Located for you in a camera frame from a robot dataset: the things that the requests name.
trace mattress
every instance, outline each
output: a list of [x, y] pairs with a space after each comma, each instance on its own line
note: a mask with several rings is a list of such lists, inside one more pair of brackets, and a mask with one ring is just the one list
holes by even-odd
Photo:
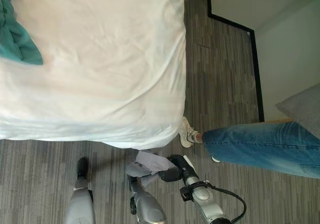
[[11, 0], [44, 65], [0, 59], [0, 139], [162, 147], [184, 111], [184, 0]]

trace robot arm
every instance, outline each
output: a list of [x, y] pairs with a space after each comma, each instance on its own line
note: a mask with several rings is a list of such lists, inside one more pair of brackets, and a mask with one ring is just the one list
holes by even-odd
[[89, 161], [81, 158], [77, 163], [77, 181], [73, 188], [64, 224], [96, 224], [92, 191], [88, 190]]
[[137, 178], [129, 176], [133, 197], [130, 200], [131, 214], [139, 224], [167, 224], [167, 217], [157, 200], [141, 186]]
[[192, 200], [206, 224], [231, 224], [206, 183], [200, 182], [192, 163], [186, 156], [171, 155], [168, 158], [180, 170], [185, 187], [180, 193], [184, 201]]

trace pillow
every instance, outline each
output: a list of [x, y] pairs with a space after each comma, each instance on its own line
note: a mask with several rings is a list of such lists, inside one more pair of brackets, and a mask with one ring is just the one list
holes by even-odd
[[278, 103], [276, 107], [320, 138], [320, 83]]

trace blue jeans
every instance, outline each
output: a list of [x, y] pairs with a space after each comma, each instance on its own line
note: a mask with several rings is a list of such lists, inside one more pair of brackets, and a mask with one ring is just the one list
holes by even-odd
[[296, 122], [220, 128], [205, 132], [203, 141], [221, 161], [320, 178], [320, 139]]

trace gray fabric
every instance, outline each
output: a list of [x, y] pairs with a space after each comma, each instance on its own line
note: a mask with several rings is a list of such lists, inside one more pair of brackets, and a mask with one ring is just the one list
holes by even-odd
[[125, 173], [132, 177], [141, 177], [141, 184], [146, 187], [159, 178], [159, 171], [166, 171], [176, 166], [167, 158], [148, 151], [139, 151], [134, 162], [129, 162]]
[[276, 107], [320, 139], [320, 83]]

